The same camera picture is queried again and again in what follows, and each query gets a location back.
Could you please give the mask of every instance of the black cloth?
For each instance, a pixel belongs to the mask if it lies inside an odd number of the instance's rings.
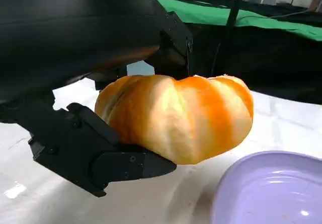
[[[225,26],[187,24],[194,37],[191,71],[209,77]],[[283,30],[236,27],[218,74],[236,76],[251,90],[322,104],[322,42]]]

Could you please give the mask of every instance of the bread roll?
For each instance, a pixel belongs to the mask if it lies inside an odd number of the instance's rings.
[[[126,76],[100,93],[95,113],[124,143],[186,165],[240,144],[252,127],[253,99],[230,76]]]

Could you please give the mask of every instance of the orange striped bread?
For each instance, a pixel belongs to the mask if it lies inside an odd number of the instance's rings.
[[[253,99],[230,76],[126,76],[100,93],[95,112],[123,142],[186,165],[240,144],[252,127]]]

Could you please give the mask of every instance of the black pole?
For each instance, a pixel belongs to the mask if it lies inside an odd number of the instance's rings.
[[[236,18],[242,1],[243,0],[233,0],[233,4],[231,6],[228,20],[226,23],[225,32],[223,33],[222,39],[216,49],[214,61],[211,68],[211,76],[215,76],[215,73],[223,74],[222,72],[223,57],[226,54],[227,46],[231,40],[232,31],[235,26]]]

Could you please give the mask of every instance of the screw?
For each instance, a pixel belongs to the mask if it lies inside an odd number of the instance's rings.
[[[56,154],[58,152],[58,148],[57,147],[51,147],[48,151],[47,151],[47,153],[49,154],[49,155],[54,155],[54,154]]]
[[[72,127],[75,129],[81,128],[82,127],[82,122],[78,119],[74,120],[72,122]]]

